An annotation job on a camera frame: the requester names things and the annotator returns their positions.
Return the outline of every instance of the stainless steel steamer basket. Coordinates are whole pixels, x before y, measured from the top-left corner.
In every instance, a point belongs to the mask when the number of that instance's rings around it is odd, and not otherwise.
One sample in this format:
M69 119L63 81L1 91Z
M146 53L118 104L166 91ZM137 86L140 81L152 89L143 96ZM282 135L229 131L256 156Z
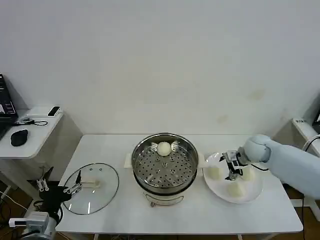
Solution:
M160 156L158 143L168 142L171 153ZM158 133L143 139L134 148L131 163L138 184L149 193L171 196L186 190L194 181L198 153L186 138L172 133Z

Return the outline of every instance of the small white desk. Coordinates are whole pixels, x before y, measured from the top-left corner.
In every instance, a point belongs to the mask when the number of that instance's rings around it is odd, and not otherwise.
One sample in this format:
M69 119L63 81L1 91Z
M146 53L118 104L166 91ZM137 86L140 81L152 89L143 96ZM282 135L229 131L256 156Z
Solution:
M32 159L35 157L62 116L63 113L58 113L55 117L35 117L33 118L34 120L47 121L48 124L46 126L13 126L3 138L0 139L0 172L33 199L39 198L38 191L27 182L27 177L23 170L16 165L14 160ZM12 146L11 135L23 129L28 130L26 143L22 146Z
M237 149L248 135L186 135L204 155ZM185 191L182 202L150 207L136 183L125 157L143 135L84 135L65 170L60 185L80 167L106 163L119 174L114 199L102 210L76 215L63 207L58 232L94 234L239 235L300 232L303 226L281 182L264 172L264 189L252 203L226 202L206 186L201 171Z

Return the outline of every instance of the robotic arm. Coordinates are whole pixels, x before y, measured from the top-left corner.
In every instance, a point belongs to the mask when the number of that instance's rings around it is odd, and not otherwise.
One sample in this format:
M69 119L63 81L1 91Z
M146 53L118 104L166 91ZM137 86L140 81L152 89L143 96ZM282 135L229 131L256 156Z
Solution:
M61 204L70 200L82 189L81 170L79 171L75 184L68 188L67 186L47 185L53 167L46 172L43 177L37 180L39 196L42 200L36 201L42 203L39 211L33 211L27 218L11 218L10 227L25 227L23 234L19 239L23 240L53 240L56 234L56 226L63 217Z
M227 151L228 180L242 175L242 168L262 162L280 180L301 193L320 199L320 158L289 145L282 145L265 135L250 137L238 151Z

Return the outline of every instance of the glass lid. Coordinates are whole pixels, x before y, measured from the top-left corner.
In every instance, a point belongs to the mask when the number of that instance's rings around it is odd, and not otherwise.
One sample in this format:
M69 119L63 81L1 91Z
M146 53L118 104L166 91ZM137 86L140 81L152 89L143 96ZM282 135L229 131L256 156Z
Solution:
M72 188L72 198L63 205L78 215L93 214L107 206L119 187L116 170L105 163L92 163L75 171L65 185Z

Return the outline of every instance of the computer mouse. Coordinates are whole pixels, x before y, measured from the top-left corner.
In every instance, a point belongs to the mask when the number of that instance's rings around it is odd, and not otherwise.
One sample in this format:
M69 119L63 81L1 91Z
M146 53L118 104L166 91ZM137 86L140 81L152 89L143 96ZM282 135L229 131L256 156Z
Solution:
M26 143L28 139L28 130L20 130L12 133L11 135L11 145L14 147L19 147Z

